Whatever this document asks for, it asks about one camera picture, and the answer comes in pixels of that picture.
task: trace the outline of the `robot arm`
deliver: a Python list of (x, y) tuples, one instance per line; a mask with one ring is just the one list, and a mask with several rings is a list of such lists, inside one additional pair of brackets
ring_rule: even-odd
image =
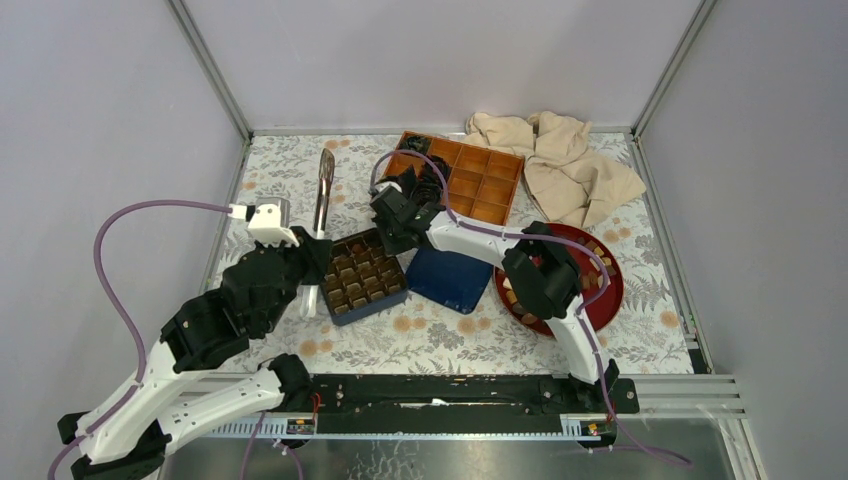
[[(457, 252), (502, 268), (512, 284), (519, 303), (554, 332), (557, 342), (568, 359), (571, 376), (586, 384), (596, 384), (599, 373), (594, 348), (580, 326), (589, 320), (585, 310), (577, 314), (583, 302), (579, 292), (580, 269), (563, 245), (524, 239), (506, 238), (509, 234), (552, 235), (541, 222), (525, 229), (500, 227), (457, 215), (461, 222), (497, 229), (500, 238), (459, 227), (444, 207), (427, 204), (419, 207), (409, 201), (397, 188), (379, 189), (372, 198), (376, 212), (374, 223), (389, 253), (401, 253), (414, 247)], [(600, 345), (597, 338), (594, 344)], [(618, 375), (614, 361), (601, 354), (605, 375), (612, 383)]]
[[(256, 247), (223, 273), (221, 286), (187, 301), (161, 330), (140, 382), (131, 376), (101, 406), (59, 421), (65, 444), (78, 437), (83, 454), (71, 470), (79, 479), (141, 479), (192, 439), (246, 414), (308, 403), (311, 381), (296, 356), (280, 355), (248, 379), (191, 402), (177, 397), (247, 350), (250, 339), (274, 330), (299, 285), (324, 278), (332, 241), (301, 227), (286, 228), (288, 203), (260, 200), (233, 206), (248, 220)], [(92, 434), (89, 427), (129, 389), (135, 393)]]
[[(599, 396), (596, 352), (580, 325), (588, 320), (576, 313), (582, 302), (576, 262), (559, 244), (505, 238), (520, 232), (550, 234), (544, 224), (536, 222), (524, 230), (497, 227), (502, 238), (476, 233), (458, 227), (443, 207), (418, 207), (392, 187), (377, 193), (371, 205), (389, 253), (435, 248), (503, 268), (521, 304), (550, 325), (574, 382)], [(219, 288), (189, 300), (165, 324), (141, 382), (132, 376), (94, 411), (69, 414), (59, 421), (65, 444), (83, 437), (78, 444), (83, 456), (71, 468), (75, 480), (142, 479), (166, 456), (222, 424), (260, 410), (305, 408), (311, 391), (309, 374), (296, 356), (285, 354), (242, 382), (174, 403), (192, 384), (246, 350), (250, 339), (262, 339), (273, 331), (299, 285), (323, 280), (332, 241), (314, 239), (301, 227), (287, 228), (287, 207), (280, 199), (233, 205), (230, 216), (249, 222), (256, 248), (224, 271)], [(618, 376), (615, 362), (602, 358), (604, 376), (612, 384)], [(89, 435), (87, 429), (130, 388), (136, 393)]]

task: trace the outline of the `white wall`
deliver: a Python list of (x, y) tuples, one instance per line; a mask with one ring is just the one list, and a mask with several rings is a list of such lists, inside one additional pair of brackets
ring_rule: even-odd
[(848, 3), (720, 2), (645, 135), (772, 479), (848, 478)]
[(191, 0), (254, 128), (632, 125), (698, 0)]
[[(164, 1), (0, 12), (0, 477), (35, 479), (61, 447), (56, 420), (134, 369), (92, 267), (100, 224), (141, 200), (225, 202), (241, 141)], [(196, 295), (218, 220), (147, 211), (107, 235), (107, 273), (148, 346)]]

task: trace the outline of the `beige cloth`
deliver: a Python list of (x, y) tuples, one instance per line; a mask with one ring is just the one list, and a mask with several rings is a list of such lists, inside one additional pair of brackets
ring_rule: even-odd
[(463, 141), (523, 155), (527, 187), (545, 217), (585, 228), (645, 192), (636, 172), (589, 148), (591, 127), (551, 112), (527, 120), (475, 113)]

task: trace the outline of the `floral tablecloth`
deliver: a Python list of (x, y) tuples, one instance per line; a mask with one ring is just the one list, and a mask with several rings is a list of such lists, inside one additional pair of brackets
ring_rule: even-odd
[[(237, 203), (281, 196), (291, 202), (291, 224), (311, 227), (318, 160), (324, 147), (336, 157), (327, 234), (341, 238), (372, 226), (367, 184), (371, 167), (393, 149), (398, 135), (256, 137), (245, 167)], [(623, 134), (591, 135), (601, 153), (630, 164)], [(508, 225), (542, 220), (520, 186)], [(591, 229), (621, 266), (624, 304), (598, 334), (623, 373), (691, 373), (683, 332), (668, 289), (659, 244), (642, 199), (619, 207)], [(252, 248), (243, 222), (227, 230), (213, 285), (221, 272)], [(404, 268), (413, 252), (400, 257)], [(554, 339), (541, 336), (509, 315), (489, 282), (475, 312), (461, 315), (410, 293), (405, 303), (353, 324), (336, 327), (319, 296), (318, 315), (298, 314), (293, 302), (277, 328), (221, 371), (254, 371), (280, 353), (297, 353), (311, 373), (540, 374), (566, 373), (565, 356)]]

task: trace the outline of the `red plate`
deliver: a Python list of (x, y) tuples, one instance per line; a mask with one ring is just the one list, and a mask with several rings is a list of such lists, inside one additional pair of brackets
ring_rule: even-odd
[[(607, 266), (610, 273), (610, 286), (607, 287), (607, 290), (601, 298), (586, 307), (586, 311), (589, 313), (589, 321), (592, 323), (592, 327), (597, 332), (607, 326), (607, 324), (615, 318), (615, 315), (618, 313), (618, 309), (621, 308), (621, 301), (624, 298), (624, 280), (621, 277), (621, 268), (618, 266), (618, 262), (615, 261), (615, 257), (612, 256), (612, 253), (610, 253), (606, 245), (601, 243), (600, 240), (592, 235), (589, 235), (579, 228), (563, 225), (561, 223), (549, 223), (548, 226), (554, 232), (554, 235), (579, 242), (590, 250), (593, 250), (595, 246), (600, 247), (603, 252), (603, 255), (599, 255), (601, 260), (608, 258), (611, 262), (611, 265)], [(588, 299), (600, 289), (597, 280), (591, 281), (592, 278), (596, 279), (598, 276), (603, 278), (603, 275), (595, 269), (586, 254), (573, 247), (566, 248), (568, 248), (568, 252), (577, 260), (577, 264), (580, 266), (581, 292), (583, 293), (583, 298)], [(501, 301), (506, 309), (509, 310), (509, 313), (511, 313), (516, 320), (521, 322), (522, 315), (513, 310), (512, 304), (510, 304), (507, 299), (507, 289), (503, 286), (505, 279), (506, 275), (503, 270), (495, 268), (494, 281), (495, 287), (498, 289), (498, 295), (501, 297)], [(585, 288), (587, 282), (590, 283), (590, 285), (588, 288)], [(524, 322), (521, 322), (521, 324), (541, 333), (542, 335), (547, 335), (549, 337), (554, 335), (553, 332), (551, 332), (550, 327), (548, 327), (548, 324), (541, 320), (536, 320), (529, 325)]]

